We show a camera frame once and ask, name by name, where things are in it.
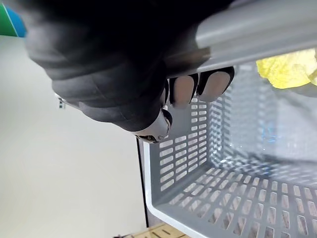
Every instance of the robotic hand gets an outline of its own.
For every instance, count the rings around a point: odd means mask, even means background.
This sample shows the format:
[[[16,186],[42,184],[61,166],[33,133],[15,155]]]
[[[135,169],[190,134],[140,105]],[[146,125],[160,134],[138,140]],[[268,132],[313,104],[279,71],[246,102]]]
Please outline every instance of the robotic hand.
[[[90,118],[155,143],[169,133],[168,99],[186,107],[195,93],[211,102],[228,87],[232,67],[166,78],[162,61],[174,40],[233,0],[4,0],[27,28],[30,58],[53,90]]]
[[[201,101],[213,102],[228,88],[234,77],[234,68],[227,67],[208,71],[200,74],[192,74],[171,78],[165,82],[165,88],[161,95],[161,110],[155,121],[147,128],[133,132],[139,139],[149,143],[157,143],[166,138],[172,125],[171,114],[164,109],[168,99],[170,104],[177,109],[187,107],[196,94]]]

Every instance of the gray plastic basket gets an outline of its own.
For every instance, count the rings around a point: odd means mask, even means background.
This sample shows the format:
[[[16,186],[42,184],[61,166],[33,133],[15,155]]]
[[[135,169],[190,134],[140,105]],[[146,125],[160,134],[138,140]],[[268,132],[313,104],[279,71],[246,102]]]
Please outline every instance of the gray plastic basket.
[[[169,107],[169,138],[144,143],[148,208],[194,238],[316,237],[317,87],[236,71],[216,102]]]

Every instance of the yellow object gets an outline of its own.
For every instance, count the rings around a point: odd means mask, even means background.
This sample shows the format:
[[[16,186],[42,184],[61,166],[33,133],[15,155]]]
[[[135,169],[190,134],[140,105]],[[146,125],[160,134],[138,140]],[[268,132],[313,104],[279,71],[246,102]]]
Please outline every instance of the yellow object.
[[[292,88],[312,83],[317,85],[315,49],[293,52],[257,61],[258,72],[275,88]]]

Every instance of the white floor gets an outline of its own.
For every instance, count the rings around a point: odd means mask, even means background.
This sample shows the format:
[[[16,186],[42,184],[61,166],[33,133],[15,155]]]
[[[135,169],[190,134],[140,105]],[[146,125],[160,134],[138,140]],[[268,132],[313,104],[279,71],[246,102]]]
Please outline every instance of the white floor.
[[[58,109],[23,40],[0,37],[0,237],[108,238],[145,227],[135,137]]]

